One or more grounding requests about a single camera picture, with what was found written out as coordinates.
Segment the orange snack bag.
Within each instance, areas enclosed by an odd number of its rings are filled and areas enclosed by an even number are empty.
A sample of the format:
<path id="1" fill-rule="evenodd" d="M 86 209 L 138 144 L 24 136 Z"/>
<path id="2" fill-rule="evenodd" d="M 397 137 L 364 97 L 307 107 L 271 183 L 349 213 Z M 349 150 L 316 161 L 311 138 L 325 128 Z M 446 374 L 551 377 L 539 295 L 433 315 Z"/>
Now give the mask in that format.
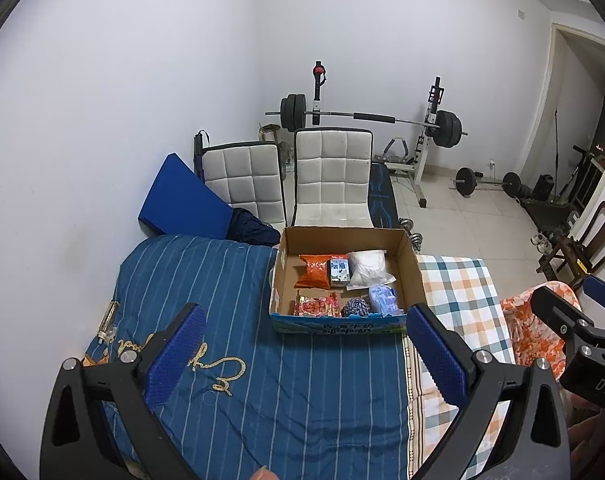
<path id="1" fill-rule="evenodd" d="M 330 289 L 331 280 L 327 266 L 333 258 L 332 255 L 301 255 L 306 265 L 305 273 L 298 278 L 295 286 L 298 288 Z"/>

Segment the white powder plastic bag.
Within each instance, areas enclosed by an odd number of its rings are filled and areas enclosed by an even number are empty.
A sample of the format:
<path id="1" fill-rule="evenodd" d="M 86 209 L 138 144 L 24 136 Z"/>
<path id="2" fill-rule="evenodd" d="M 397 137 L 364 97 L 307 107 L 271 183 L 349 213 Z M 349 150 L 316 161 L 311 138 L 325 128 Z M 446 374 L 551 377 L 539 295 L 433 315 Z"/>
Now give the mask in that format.
<path id="1" fill-rule="evenodd" d="M 347 257 L 350 269 L 348 290 L 389 285 L 396 281 L 395 276 L 387 270 L 384 249 L 348 252 Z"/>

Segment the white shoes pair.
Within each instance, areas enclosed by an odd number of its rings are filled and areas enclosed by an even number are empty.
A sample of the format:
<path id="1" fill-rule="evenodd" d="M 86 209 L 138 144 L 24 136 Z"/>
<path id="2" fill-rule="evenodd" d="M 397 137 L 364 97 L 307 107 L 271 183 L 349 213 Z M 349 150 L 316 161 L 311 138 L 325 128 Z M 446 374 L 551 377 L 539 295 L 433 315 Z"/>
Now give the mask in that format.
<path id="1" fill-rule="evenodd" d="M 542 255 L 549 255 L 549 253 L 552 252 L 552 244 L 548 240 L 548 237 L 544 236 L 542 233 L 537 233 L 532 236 L 531 244 L 533 244 L 537 248 L 537 251 Z"/>

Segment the white barbell rack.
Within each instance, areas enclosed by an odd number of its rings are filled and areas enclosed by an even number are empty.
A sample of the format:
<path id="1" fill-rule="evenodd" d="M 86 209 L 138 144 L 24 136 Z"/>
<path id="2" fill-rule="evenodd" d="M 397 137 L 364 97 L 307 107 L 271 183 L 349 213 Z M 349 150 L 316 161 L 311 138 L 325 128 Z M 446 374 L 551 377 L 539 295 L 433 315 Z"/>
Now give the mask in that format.
<path id="1" fill-rule="evenodd" d="M 417 143 L 415 143 L 413 152 L 409 153 L 408 144 L 405 139 L 396 136 L 388 142 L 383 154 L 379 157 L 380 161 L 383 162 L 390 174 L 405 177 L 408 180 L 411 191 L 417 198 L 419 207 L 423 209 L 427 207 L 427 198 L 421 187 L 422 178 L 427 162 L 427 156 L 429 156 L 429 148 L 432 145 L 438 107 L 444 92 L 445 89 L 440 86 L 440 77 L 436 76 L 435 82 L 432 84 L 431 90 L 429 90 L 429 97 L 427 98 L 424 125 L 422 126 L 421 133 L 417 137 Z M 403 157 L 391 155 L 391 147 L 396 142 L 403 144 L 403 148 L 406 151 Z"/>

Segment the pure milk carton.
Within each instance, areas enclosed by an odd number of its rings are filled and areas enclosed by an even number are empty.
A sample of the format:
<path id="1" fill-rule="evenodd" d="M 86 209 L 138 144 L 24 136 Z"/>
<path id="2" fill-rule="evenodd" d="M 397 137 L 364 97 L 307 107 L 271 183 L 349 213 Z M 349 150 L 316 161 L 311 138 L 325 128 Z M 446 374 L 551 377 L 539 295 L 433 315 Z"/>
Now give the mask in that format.
<path id="1" fill-rule="evenodd" d="M 351 278 L 348 257 L 346 255 L 333 256 L 327 261 L 327 274 L 329 274 L 332 288 L 346 287 Z"/>

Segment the red candy packet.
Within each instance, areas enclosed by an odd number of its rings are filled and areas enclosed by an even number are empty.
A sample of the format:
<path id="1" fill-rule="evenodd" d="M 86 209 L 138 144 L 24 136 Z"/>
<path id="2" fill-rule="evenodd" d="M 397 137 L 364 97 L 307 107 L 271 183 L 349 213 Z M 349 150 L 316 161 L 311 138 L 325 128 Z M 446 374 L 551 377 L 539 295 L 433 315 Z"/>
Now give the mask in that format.
<path id="1" fill-rule="evenodd" d="M 320 297 L 298 294 L 293 302 L 293 313 L 307 318 L 340 318 L 342 316 L 339 297 L 335 292 Z"/>

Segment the blue weight bench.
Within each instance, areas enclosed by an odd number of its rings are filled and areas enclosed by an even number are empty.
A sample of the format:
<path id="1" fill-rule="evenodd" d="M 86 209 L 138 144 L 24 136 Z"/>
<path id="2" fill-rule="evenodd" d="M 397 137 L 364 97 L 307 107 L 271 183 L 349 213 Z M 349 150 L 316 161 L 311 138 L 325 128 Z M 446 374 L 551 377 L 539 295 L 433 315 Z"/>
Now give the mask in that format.
<path id="1" fill-rule="evenodd" d="M 373 226 L 398 229 L 399 217 L 391 175 L 383 162 L 372 162 L 368 207 Z"/>

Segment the white quilted chair left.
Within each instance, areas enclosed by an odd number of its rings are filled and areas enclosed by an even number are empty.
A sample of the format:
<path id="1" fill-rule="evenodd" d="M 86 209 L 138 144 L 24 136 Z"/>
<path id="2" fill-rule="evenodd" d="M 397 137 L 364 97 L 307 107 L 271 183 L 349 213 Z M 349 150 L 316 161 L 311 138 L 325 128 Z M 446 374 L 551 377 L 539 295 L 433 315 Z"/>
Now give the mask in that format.
<path id="1" fill-rule="evenodd" d="M 196 148 L 194 166 L 208 188 L 232 208 L 246 209 L 278 231 L 287 226 L 280 153 L 274 142 Z"/>

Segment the orange white floral cushion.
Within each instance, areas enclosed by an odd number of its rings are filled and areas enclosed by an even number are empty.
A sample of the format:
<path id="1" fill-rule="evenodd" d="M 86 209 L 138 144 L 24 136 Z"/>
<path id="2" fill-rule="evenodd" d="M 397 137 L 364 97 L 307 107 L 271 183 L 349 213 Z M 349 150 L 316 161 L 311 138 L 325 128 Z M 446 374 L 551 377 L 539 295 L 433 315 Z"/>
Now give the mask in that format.
<path id="1" fill-rule="evenodd" d="M 581 310 L 575 292 L 568 284 L 552 281 L 541 286 L 551 289 L 571 306 Z M 551 365 L 554 378 L 559 379 L 566 366 L 564 341 L 531 310 L 531 296 L 538 287 L 532 287 L 519 295 L 503 299 L 500 301 L 500 306 L 508 325 L 515 362 L 528 366 L 537 358 L 545 358 Z"/>

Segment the blue striped blanket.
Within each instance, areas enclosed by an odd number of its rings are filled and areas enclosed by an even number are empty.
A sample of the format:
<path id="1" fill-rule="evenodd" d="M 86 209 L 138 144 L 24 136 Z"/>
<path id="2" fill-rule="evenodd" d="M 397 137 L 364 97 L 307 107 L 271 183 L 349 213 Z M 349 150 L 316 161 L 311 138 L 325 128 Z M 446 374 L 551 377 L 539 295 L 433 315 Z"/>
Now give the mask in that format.
<path id="1" fill-rule="evenodd" d="M 268 313 L 276 252 L 231 240 L 144 240 L 116 281 L 115 336 L 91 362 L 139 350 L 184 304 L 207 313 L 203 344 L 156 415 L 203 479 L 404 479 L 410 423 L 398 334 L 280 334 Z"/>

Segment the barbell on floor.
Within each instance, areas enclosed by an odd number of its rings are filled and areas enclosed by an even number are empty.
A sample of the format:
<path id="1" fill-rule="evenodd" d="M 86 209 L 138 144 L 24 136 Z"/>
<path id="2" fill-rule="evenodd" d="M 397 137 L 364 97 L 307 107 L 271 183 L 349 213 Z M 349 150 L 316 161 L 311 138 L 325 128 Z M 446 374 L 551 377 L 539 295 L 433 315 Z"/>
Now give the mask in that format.
<path id="1" fill-rule="evenodd" d="M 464 197 L 471 196 L 480 184 L 497 186 L 502 188 L 502 191 L 508 196 L 516 197 L 521 190 L 522 180 L 515 172 L 508 172 L 501 180 L 498 180 L 487 178 L 481 172 L 469 167 L 462 167 L 455 174 L 453 184 L 457 192 Z"/>

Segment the dark blue knitted ball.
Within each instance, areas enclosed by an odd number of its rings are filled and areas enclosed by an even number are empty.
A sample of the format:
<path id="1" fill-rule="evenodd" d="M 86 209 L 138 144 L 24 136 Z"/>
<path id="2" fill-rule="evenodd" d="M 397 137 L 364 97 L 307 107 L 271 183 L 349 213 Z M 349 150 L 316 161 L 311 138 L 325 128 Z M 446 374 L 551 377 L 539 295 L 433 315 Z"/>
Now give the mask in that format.
<path id="1" fill-rule="evenodd" d="M 357 297 L 349 299 L 345 306 L 341 309 L 343 318 L 350 316 L 359 316 L 359 318 L 367 318 L 372 312 L 370 301 L 367 298 Z"/>

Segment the cardboard box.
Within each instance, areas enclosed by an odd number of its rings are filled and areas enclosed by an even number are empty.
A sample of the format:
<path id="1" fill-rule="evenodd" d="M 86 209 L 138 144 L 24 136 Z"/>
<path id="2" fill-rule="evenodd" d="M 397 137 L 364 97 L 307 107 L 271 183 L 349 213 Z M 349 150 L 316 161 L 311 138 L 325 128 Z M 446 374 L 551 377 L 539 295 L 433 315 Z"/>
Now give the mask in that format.
<path id="1" fill-rule="evenodd" d="M 408 310 L 426 301 L 402 229 L 292 226 L 272 274 L 268 312 L 282 334 L 400 333 Z"/>

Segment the plaid checkered cloth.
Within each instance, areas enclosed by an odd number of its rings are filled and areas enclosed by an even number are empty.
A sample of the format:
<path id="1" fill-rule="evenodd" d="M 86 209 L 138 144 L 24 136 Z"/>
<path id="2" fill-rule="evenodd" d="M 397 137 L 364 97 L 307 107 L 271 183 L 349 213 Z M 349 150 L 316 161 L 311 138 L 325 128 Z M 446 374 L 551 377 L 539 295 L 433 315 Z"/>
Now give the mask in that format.
<path id="1" fill-rule="evenodd" d="M 448 330 L 473 350 L 515 362 L 507 322 L 486 263 L 481 259 L 418 255 L 426 304 Z M 445 402 L 409 337 L 401 338 L 408 389 L 406 477 L 413 478 L 458 414 Z"/>

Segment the blue foam mat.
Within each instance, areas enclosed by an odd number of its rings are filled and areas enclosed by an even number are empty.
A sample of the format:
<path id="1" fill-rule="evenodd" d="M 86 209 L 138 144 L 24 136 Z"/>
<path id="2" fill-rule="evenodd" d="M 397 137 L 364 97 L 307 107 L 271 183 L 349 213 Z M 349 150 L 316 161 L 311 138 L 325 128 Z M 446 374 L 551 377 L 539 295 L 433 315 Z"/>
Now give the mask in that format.
<path id="1" fill-rule="evenodd" d="M 233 209 L 176 154 L 162 163 L 139 220 L 157 235 L 184 234 L 225 240 Z"/>

